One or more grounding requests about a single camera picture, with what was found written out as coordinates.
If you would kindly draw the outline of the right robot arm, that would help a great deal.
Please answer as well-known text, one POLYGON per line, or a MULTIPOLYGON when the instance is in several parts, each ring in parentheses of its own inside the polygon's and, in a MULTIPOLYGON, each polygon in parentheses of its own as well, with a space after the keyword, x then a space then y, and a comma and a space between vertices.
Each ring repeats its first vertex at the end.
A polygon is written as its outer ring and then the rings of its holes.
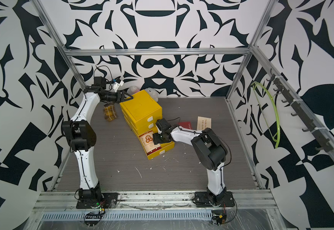
POLYGON ((206 168, 208 175, 208 201, 217 206, 223 201, 227 192, 223 179, 227 148, 212 129, 203 131, 186 129, 179 125, 171 125, 164 118, 157 120, 158 132, 153 134, 154 144, 181 142, 191 145, 200 161, 206 168))

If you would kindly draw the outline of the brown plaid cloth item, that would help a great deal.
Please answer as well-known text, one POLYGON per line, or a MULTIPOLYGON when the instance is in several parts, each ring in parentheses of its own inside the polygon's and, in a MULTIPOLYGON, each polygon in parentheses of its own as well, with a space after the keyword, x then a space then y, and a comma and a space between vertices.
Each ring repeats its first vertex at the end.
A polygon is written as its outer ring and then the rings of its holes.
POLYGON ((117 112, 116 112, 116 108, 115 108, 115 104, 113 104, 113 103, 105 104, 103 111, 104 111, 104 118, 108 122, 111 122, 118 117, 117 112))

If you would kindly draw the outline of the cream postcard red emblem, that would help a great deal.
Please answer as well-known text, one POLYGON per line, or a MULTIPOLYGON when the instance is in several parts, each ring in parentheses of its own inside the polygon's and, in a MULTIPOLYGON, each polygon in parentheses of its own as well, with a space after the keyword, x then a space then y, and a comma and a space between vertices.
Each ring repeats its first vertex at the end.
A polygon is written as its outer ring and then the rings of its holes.
POLYGON ((162 148, 160 144, 155 145, 153 143, 153 134, 154 132, 152 130, 149 130, 139 136, 139 141, 141 142, 141 145, 147 156, 151 155, 154 152, 157 152, 162 148))

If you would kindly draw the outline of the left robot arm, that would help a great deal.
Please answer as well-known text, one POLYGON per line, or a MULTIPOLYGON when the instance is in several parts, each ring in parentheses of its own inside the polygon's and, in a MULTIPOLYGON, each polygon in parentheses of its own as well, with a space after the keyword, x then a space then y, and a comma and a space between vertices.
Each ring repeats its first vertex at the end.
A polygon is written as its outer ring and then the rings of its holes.
POLYGON ((79 167, 80 186, 77 200, 85 207, 98 207, 104 200, 94 163, 97 136, 90 121, 100 102, 118 104, 133 98, 125 91, 119 90, 123 84, 124 81, 120 79, 106 80, 103 77, 95 77, 94 84, 86 86, 83 90, 83 99, 75 115, 62 123, 63 133, 71 152, 76 155, 79 167))

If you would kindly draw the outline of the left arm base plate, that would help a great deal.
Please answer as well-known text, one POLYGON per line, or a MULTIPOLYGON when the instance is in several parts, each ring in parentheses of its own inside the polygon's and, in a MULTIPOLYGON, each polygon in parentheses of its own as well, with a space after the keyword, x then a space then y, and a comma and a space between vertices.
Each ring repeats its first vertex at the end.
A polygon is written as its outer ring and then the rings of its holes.
POLYGON ((118 203, 119 193, 106 192, 102 193, 97 198, 80 198, 77 202, 77 209, 112 209, 115 208, 118 203))

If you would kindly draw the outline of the yellow plastic drawer cabinet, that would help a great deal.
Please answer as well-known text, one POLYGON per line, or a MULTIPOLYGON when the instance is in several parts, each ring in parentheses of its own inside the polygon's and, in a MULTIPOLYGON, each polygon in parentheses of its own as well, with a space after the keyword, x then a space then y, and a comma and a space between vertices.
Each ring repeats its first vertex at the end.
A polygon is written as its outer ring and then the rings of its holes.
POLYGON ((157 129, 157 120, 163 118, 162 107, 146 90, 135 93, 132 100, 122 102, 120 106, 127 124, 137 137, 157 129))

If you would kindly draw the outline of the beige postcard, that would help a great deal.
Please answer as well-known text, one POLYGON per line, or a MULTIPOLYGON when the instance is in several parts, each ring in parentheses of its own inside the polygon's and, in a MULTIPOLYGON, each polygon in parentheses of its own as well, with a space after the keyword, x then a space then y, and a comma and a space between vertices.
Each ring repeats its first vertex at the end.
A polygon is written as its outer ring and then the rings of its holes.
POLYGON ((198 117, 197 130, 205 130, 206 128, 212 128, 212 119, 208 117, 198 117))

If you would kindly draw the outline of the yellow bottom drawer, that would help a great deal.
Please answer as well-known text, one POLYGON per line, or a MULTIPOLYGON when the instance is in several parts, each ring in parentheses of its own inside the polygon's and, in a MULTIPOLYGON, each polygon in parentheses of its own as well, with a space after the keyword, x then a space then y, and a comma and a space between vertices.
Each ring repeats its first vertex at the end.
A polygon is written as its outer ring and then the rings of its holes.
POLYGON ((153 134, 157 133, 157 129, 153 128, 146 133, 141 134, 138 136, 138 139, 146 153, 146 156, 149 160, 166 153, 167 151, 174 148, 175 143, 162 143, 162 144, 154 144, 153 141, 153 134))

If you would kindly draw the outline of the black wall hook rack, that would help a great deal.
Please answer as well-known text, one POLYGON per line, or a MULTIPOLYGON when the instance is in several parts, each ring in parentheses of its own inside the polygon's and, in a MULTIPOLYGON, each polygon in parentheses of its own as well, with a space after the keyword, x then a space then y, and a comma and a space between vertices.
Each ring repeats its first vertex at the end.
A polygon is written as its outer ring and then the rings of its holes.
POLYGON ((318 145, 315 147, 317 151, 331 152, 334 150, 334 143, 332 142, 330 136, 326 134, 326 128, 320 125, 320 122, 316 120, 313 112, 306 105, 303 99, 295 92, 291 85, 286 81, 285 77, 278 75, 272 68, 270 69, 270 79, 277 88, 275 92, 281 94, 284 97, 282 102, 289 105, 294 113, 291 115, 293 117, 299 117, 299 119, 304 123, 305 128, 302 129, 303 132, 311 133, 318 145))

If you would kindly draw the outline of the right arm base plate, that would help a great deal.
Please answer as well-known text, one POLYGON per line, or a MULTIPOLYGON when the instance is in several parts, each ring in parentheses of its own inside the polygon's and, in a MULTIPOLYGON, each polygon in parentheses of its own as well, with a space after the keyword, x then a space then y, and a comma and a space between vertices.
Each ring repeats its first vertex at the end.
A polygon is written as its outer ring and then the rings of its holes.
POLYGON ((195 192, 192 202, 198 208, 207 207, 234 207, 236 202, 232 192, 223 191, 219 195, 214 195, 212 192, 195 192))

